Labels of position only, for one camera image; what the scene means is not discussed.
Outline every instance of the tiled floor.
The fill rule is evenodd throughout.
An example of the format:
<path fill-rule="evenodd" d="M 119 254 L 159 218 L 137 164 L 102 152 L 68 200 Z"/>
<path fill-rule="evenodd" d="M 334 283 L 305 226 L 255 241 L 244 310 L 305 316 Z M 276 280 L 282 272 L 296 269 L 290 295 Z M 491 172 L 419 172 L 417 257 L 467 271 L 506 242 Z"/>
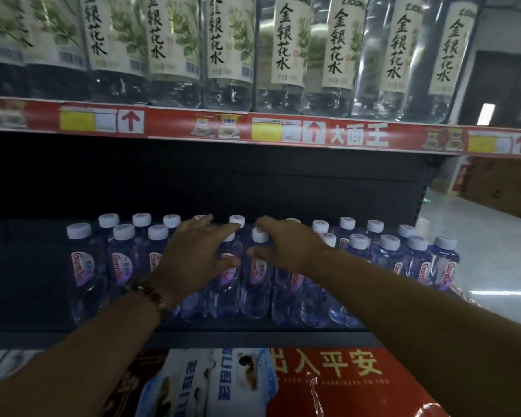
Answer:
<path fill-rule="evenodd" d="M 457 286 L 484 308 L 521 323 L 521 219 L 429 190 L 420 217 L 458 239 Z"/>

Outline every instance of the hand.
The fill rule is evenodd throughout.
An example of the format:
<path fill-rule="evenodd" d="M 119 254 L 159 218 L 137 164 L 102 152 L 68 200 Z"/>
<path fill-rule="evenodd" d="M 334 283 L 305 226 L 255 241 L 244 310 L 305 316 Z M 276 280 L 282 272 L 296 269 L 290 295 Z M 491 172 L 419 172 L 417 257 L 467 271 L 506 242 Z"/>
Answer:
<path fill-rule="evenodd" d="M 332 249 L 313 230 L 295 221 L 277 221 L 264 216 L 257 220 L 256 226 L 271 235 L 274 246 L 251 247 L 247 254 L 288 272 L 308 273 L 309 261 L 320 252 Z"/>
<path fill-rule="evenodd" d="M 216 259 L 216 250 L 239 224 L 216 228 L 212 215 L 182 222 L 168 240 L 160 263 L 151 275 L 151 283 L 170 307 L 203 288 L 226 269 L 239 266 L 234 256 Z"/>

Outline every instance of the person's left hand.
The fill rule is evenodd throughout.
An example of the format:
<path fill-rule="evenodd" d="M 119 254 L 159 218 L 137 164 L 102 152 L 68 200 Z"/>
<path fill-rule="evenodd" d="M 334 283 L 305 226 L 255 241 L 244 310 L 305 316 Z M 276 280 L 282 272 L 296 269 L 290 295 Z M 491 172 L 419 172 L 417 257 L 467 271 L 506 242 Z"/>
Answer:
<path fill-rule="evenodd" d="M 216 259 L 216 250 L 239 224 L 210 225 L 213 216 L 182 222 L 151 275 L 151 284 L 170 307 L 203 288 L 226 269 L 239 266 L 238 257 Z"/>

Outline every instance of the yellow price tag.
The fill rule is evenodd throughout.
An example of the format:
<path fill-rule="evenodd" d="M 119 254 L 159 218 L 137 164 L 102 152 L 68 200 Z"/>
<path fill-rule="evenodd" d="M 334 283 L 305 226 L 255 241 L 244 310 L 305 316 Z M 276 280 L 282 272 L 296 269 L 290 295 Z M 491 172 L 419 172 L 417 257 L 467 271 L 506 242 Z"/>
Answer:
<path fill-rule="evenodd" d="M 60 129 L 74 132 L 94 132 L 97 130 L 94 113 L 60 111 Z"/>
<path fill-rule="evenodd" d="M 251 125 L 251 139 L 263 142 L 281 142 L 282 127 L 276 123 L 255 123 Z"/>
<path fill-rule="evenodd" d="M 469 136 L 468 152 L 495 153 L 496 136 Z"/>

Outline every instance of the product label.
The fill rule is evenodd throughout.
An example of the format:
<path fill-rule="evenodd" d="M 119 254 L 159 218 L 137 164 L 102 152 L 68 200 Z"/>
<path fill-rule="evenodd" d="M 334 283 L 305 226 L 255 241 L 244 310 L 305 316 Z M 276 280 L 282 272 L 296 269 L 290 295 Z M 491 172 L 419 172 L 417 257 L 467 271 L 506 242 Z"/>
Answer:
<path fill-rule="evenodd" d="M 271 83 L 305 87 L 313 0 L 276 0 Z"/>
<path fill-rule="evenodd" d="M 21 48 L 30 44 L 24 16 L 19 0 L 0 0 L 0 63 L 23 65 Z"/>
<path fill-rule="evenodd" d="M 292 274 L 292 287 L 291 291 L 296 292 L 303 285 L 303 281 L 305 280 L 305 275 L 301 275 L 300 273 Z"/>
<path fill-rule="evenodd" d="M 207 73 L 210 79 L 253 83 L 256 0 L 207 0 Z"/>
<path fill-rule="evenodd" d="M 397 273 L 399 275 L 399 273 L 401 272 L 401 268 L 403 267 L 403 263 L 402 262 L 396 262 L 394 264 L 394 267 L 392 268 L 392 270 L 394 271 L 394 273 Z"/>
<path fill-rule="evenodd" d="M 456 275 L 456 267 L 457 263 L 447 260 L 439 263 L 438 272 L 436 273 L 436 285 L 438 285 L 440 290 L 447 290 L 450 287 Z"/>
<path fill-rule="evenodd" d="M 423 13 L 423 0 L 396 0 L 382 67 L 381 91 L 405 93 Z"/>
<path fill-rule="evenodd" d="M 231 253 L 222 253 L 222 257 L 228 257 L 228 256 L 233 256 L 233 254 L 231 254 Z M 220 275 L 220 284 L 221 285 L 228 284 L 229 282 L 231 282 L 234 279 L 235 275 L 236 275 L 236 268 L 226 269 Z"/>
<path fill-rule="evenodd" d="M 160 262 L 160 258 L 162 257 L 162 253 L 151 252 L 149 253 L 149 268 L 152 271 L 156 269 L 158 263 Z"/>
<path fill-rule="evenodd" d="M 258 284 L 266 276 L 268 271 L 268 264 L 264 260 L 251 259 L 251 284 Z"/>
<path fill-rule="evenodd" d="M 143 76 L 145 16 L 140 0 L 81 0 L 90 68 Z"/>
<path fill-rule="evenodd" d="M 86 70 L 78 0 L 21 0 L 30 44 L 25 62 Z"/>
<path fill-rule="evenodd" d="M 94 275 L 94 259 L 89 253 L 72 252 L 71 264 L 77 287 L 86 284 Z"/>
<path fill-rule="evenodd" d="M 361 59 L 367 0 L 332 0 L 322 86 L 353 89 Z"/>
<path fill-rule="evenodd" d="M 146 0 L 146 32 L 151 74 L 201 78 L 197 0 Z"/>
<path fill-rule="evenodd" d="M 124 285 L 133 274 L 133 262 L 123 253 L 112 253 L 112 264 L 118 285 Z"/>
<path fill-rule="evenodd" d="M 421 269 L 419 270 L 419 275 L 417 277 L 417 281 L 421 284 L 428 284 L 430 281 L 428 280 L 428 273 L 431 270 L 431 263 L 430 262 L 423 262 L 421 265 Z"/>
<path fill-rule="evenodd" d="M 458 1 L 450 5 L 428 89 L 430 95 L 453 95 L 476 15 L 474 3 Z"/>

